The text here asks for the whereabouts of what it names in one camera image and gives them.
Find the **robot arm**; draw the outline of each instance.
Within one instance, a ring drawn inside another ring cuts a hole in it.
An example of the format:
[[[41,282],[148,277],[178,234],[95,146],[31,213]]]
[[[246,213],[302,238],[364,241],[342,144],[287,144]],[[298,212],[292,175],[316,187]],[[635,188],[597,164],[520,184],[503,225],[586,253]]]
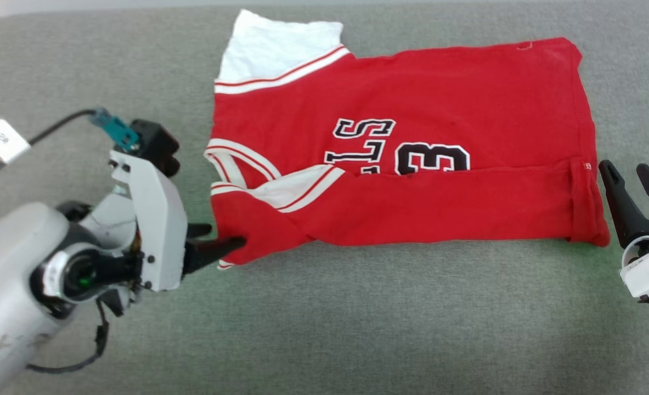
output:
[[[619,244],[624,248],[619,274],[631,295],[649,304],[649,220],[627,193],[624,179],[610,161],[600,163],[600,173]],[[637,174],[649,197],[648,165],[638,165]]]
[[[0,220],[0,390],[24,368],[65,373],[88,365],[103,352],[109,327],[100,303],[119,317],[142,290],[174,290],[245,243],[194,240],[211,227],[187,222],[169,180],[179,169],[178,143],[161,125],[128,127],[103,109],[81,113],[115,140],[109,163],[118,185],[94,208],[31,203]],[[103,315],[96,355],[68,368],[29,365],[88,302]]]

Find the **gray couch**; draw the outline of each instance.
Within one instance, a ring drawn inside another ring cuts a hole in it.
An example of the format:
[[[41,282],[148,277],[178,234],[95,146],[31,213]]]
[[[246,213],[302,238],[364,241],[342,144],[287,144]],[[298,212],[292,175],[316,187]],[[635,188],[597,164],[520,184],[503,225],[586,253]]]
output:
[[[238,8],[0,19],[0,117],[25,137],[101,104],[181,142],[174,179],[210,221],[202,157],[212,80]],[[339,20],[357,56],[565,36],[600,158],[649,163],[649,0],[254,8]],[[98,202],[109,140],[76,122],[0,173],[0,216],[29,201]],[[334,247],[314,242],[244,268],[206,268],[112,319],[106,355],[72,375],[24,373],[6,393],[649,393],[649,307],[617,275],[621,250],[561,240]],[[92,307],[36,362],[94,348]]]

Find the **basketball jersey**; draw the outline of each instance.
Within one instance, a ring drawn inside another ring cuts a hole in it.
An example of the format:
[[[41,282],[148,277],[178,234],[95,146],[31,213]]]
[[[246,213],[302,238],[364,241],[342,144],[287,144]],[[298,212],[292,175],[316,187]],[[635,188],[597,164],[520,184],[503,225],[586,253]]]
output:
[[[341,30],[235,22],[205,151],[219,237],[247,238],[224,267],[310,240],[607,245],[573,43],[356,58]]]

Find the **white stripe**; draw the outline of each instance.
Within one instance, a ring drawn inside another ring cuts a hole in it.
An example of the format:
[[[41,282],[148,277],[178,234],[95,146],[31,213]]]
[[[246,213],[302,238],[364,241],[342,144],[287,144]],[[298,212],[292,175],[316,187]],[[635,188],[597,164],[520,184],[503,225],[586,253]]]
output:
[[[236,165],[236,162],[234,162],[234,158],[231,155],[209,154],[205,152],[205,157],[210,161],[210,163],[212,163],[212,165],[214,165],[217,173],[219,173],[219,177],[224,182],[233,183],[239,187],[246,188],[246,180],[244,180],[244,176],[241,175],[239,166]]]
[[[319,180],[319,177],[326,173],[330,168],[331,172]],[[229,192],[247,192],[256,199],[268,203],[269,206],[275,209],[278,207],[284,207],[283,209],[279,209],[279,212],[294,212],[309,205],[309,203],[314,202],[314,200],[331,187],[331,185],[334,184],[342,174],[344,174],[344,170],[341,170],[341,168],[332,165],[315,165],[306,170],[300,170],[299,172],[274,180],[273,182],[265,183],[256,189],[239,188],[233,183],[228,182],[214,182],[212,183],[212,196]],[[304,177],[309,178],[310,182],[300,182]],[[302,194],[310,188],[312,188],[312,190],[310,190],[307,195],[303,196]]]
[[[229,192],[247,192],[247,190],[243,190],[236,185],[233,187],[221,187],[221,188],[212,188],[211,193],[212,196],[215,195],[221,195],[222,193],[229,193]]]
[[[226,148],[212,148],[217,145],[229,147],[232,150],[227,150]],[[264,177],[266,177],[266,180],[274,179],[271,175],[269,175],[269,173],[266,170],[269,170],[274,175],[275,178],[282,177],[281,173],[278,171],[278,168],[276,168],[263,155],[257,153],[256,151],[252,150],[251,148],[243,144],[235,143],[232,142],[231,140],[225,140],[224,138],[211,138],[205,150],[205,154],[204,154],[205,157],[207,157],[208,154],[217,154],[217,155],[228,154],[231,156],[238,157],[239,159],[243,160],[247,164],[251,165],[251,167],[258,170],[259,173],[263,174]]]
[[[222,167],[219,165],[217,162],[216,156],[214,154],[208,154],[207,152],[204,153],[204,157],[210,161],[210,163],[215,167],[215,170],[217,170],[217,173],[219,173],[219,179],[223,180],[226,182],[227,176],[222,172]]]
[[[321,182],[317,183],[317,186],[312,188],[312,190],[310,190],[309,193],[299,202],[292,206],[281,209],[279,210],[279,212],[294,212],[302,209],[303,207],[306,207],[307,205],[309,205],[309,203],[314,202],[314,200],[316,200],[322,193],[324,193],[325,190],[331,187],[331,185],[334,184],[342,174],[344,174],[344,170],[335,167],[331,172],[329,172],[329,174],[326,175],[326,177],[322,178]]]
[[[219,270],[227,270],[228,268],[233,268],[235,265],[233,263],[229,263],[223,260],[218,261],[219,265],[217,265],[217,268]]]
[[[238,93],[255,91],[257,89],[281,87],[286,83],[291,83],[294,80],[298,80],[299,78],[309,75],[323,67],[329,66],[349,53],[350,52],[346,47],[341,47],[331,55],[327,56],[326,58],[317,60],[317,62],[313,62],[309,65],[306,65],[303,68],[296,70],[291,74],[287,74],[284,77],[278,78],[278,80],[274,80],[274,81],[254,81],[251,83],[244,83],[244,85],[237,85],[233,87],[229,85],[215,84],[215,93],[226,93],[226,94],[235,95]]]

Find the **white label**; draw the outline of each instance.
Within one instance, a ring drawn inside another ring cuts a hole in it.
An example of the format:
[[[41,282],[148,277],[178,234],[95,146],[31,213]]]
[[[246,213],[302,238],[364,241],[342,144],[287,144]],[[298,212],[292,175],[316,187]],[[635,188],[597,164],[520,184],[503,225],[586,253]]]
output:
[[[625,281],[625,277],[626,277],[627,273],[629,273],[630,270],[632,270],[633,268],[635,268],[638,265],[640,265],[641,263],[643,263],[647,258],[649,258],[649,253],[647,253],[646,255],[643,255],[643,257],[638,258],[637,260],[633,261],[629,265],[621,268],[621,270],[619,271],[619,275],[621,276],[622,281]]]
[[[0,120],[0,159],[5,163],[15,160],[31,146],[6,120]]]

